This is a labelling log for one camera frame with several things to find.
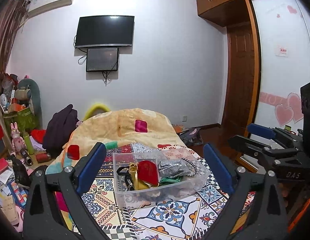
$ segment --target pink heart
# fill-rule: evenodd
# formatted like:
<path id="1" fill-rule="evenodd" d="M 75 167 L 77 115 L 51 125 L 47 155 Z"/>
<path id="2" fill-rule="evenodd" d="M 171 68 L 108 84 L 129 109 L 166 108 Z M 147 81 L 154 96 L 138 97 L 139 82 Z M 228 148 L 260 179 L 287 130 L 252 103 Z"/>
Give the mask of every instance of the pink heart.
<path id="1" fill-rule="evenodd" d="M 297 123 L 304 118 L 304 115 L 302 113 L 302 102 L 297 94 L 290 93 L 288 95 L 287 106 L 291 107 L 294 111 L 294 123 Z"/>
<path id="2" fill-rule="evenodd" d="M 285 108 L 283 105 L 277 105 L 275 106 L 275 115 L 279 125 L 283 126 L 284 124 L 292 121 L 294 117 L 294 111 L 290 107 Z"/>

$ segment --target beige blanket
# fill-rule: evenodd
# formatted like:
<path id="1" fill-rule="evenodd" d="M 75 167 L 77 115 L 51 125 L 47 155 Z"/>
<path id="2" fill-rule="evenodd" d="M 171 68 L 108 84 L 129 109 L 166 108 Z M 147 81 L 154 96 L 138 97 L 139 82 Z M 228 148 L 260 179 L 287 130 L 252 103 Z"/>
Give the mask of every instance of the beige blanket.
<path id="1" fill-rule="evenodd" d="M 185 146 L 165 115 L 139 108 L 106 112 L 87 119 L 72 133 L 46 173 L 61 172 L 63 167 L 77 163 L 67 158 L 69 145 L 78 145 L 80 157 L 83 157 L 97 142 L 104 143 L 107 149 L 134 142 L 154 148 L 165 144 Z"/>

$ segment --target blue gripper pad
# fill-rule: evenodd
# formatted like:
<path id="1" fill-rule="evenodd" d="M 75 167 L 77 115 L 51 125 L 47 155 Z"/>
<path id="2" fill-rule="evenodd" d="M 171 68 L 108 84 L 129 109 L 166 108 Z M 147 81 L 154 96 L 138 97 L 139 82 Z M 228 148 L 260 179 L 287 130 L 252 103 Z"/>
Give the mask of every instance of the blue gripper pad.
<path id="1" fill-rule="evenodd" d="M 203 153 L 204 159 L 210 167 L 222 191 L 230 195 L 233 194 L 234 188 L 232 183 L 232 176 L 230 175 L 220 158 L 217 156 L 218 154 L 221 154 L 217 154 L 210 144 L 206 144 L 204 146 Z"/>
<path id="2" fill-rule="evenodd" d="M 247 131 L 249 133 L 255 134 L 257 136 L 266 138 L 266 139 L 274 139 L 275 138 L 275 132 L 267 128 L 265 126 L 261 126 L 255 123 L 251 123 L 247 126 Z"/>
<path id="3" fill-rule="evenodd" d="M 96 174 L 100 170 L 106 158 L 106 146 L 100 143 L 99 147 L 95 150 L 94 155 L 87 162 L 86 166 L 83 168 L 81 174 L 78 177 L 78 187 L 76 189 L 79 196 L 83 193 L 88 192 Z"/>

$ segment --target wooden floor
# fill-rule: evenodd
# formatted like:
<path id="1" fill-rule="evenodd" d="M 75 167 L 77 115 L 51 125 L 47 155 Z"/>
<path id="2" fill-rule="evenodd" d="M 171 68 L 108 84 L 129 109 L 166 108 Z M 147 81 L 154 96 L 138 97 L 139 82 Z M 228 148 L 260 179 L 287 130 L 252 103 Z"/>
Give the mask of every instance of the wooden floor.
<path id="1" fill-rule="evenodd" d="M 235 160 L 237 157 L 237 152 L 228 146 L 227 140 L 234 136 L 236 133 L 232 129 L 226 127 L 214 127 L 206 130 L 200 130 L 200 135 L 206 143 L 213 144 L 221 154 L 229 157 L 231 160 Z M 203 157 L 203 145 L 200 146 L 190 146 L 199 156 Z"/>

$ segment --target air conditioner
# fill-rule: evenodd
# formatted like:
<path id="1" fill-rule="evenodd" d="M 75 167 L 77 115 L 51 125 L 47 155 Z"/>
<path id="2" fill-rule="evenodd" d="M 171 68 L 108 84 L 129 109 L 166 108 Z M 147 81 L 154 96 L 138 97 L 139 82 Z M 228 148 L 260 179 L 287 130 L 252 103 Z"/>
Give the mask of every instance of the air conditioner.
<path id="1" fill-rule="evenodd" d="M 72 3 L 73 0 L 32 0 L 29 4 L 28 18 Z"/>

